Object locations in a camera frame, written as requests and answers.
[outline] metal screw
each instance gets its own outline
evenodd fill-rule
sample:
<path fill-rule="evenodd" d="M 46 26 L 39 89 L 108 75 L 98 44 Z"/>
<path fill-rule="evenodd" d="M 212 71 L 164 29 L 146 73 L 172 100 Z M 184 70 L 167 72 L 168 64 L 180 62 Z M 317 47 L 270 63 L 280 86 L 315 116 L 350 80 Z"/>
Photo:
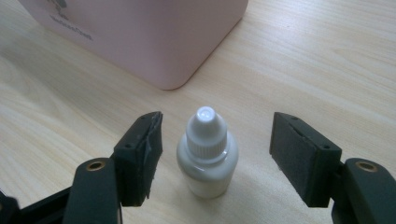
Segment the metal screw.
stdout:
<path fill-rule="evenodd" d="M 104 161 L 93 161 L 87 165 L 88 171 L 98 171 L 106 166 Z"/>
<path fill-rule="evenodd" d="M 367 161 L 357 161 L 355 164 L 363 171 L 367 171 L 371 173 L 378 171 L 378 168 L 374 164 Z"/>

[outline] white bottle cap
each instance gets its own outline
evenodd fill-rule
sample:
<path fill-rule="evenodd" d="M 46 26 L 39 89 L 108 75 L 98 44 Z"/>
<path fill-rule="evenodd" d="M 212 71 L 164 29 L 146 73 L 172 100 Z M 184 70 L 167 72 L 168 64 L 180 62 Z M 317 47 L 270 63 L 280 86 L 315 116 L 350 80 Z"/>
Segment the white bottle cap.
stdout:
<path fill-rule="evenodd" d="M 213 108 L 203 106 L 190 118 L 186 136 L 192 156 L 201 160 L 213 160 L 226 148 L 227 124 Z"/>

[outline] wood grain surface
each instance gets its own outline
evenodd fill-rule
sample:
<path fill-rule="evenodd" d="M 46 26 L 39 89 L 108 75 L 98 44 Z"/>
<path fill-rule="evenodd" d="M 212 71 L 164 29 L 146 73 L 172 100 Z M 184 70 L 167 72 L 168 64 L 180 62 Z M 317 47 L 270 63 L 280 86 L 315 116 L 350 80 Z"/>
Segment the wood grain surface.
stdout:
<path fill-rule="evenodd" d="M 213 106 L 239 145 L 227 192 L 191 194 L 176 148 L 189 117 Z M 269 155 L 274 112 L 300 117 L 396 176 L 396 2 L 250 0 L 244 18 L 183 87 L 161 91 L 0 2 L 0 189 L 24 207 L 108 157 L 130 125 L 160 110 L 163 155 L 124 223 L 332 223 L 307 208 Z"/>

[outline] white plastic bottle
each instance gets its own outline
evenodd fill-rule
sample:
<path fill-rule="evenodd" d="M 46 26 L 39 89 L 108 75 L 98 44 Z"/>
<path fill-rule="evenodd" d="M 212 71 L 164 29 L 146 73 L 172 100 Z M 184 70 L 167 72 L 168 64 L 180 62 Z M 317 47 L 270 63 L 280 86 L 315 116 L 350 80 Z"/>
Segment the white plastic bottle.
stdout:
<path fill-rule="evenodd" d="M 177 146 L 177 162 L 195 195 L 215 198 L 225 192 L 238 162 L 238 147 L 213 108 L 203 106 L 190 118 Z"/>

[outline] pink container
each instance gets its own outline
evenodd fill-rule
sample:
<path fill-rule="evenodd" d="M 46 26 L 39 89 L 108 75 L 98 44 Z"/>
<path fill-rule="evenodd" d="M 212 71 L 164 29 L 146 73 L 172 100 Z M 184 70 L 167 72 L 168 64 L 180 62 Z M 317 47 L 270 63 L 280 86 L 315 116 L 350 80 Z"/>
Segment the pink container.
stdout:
<path fill-rule="evenodd" d="M 242 18 L 248 0 L 20 0 L 42 25 L 172 90 Z"/>

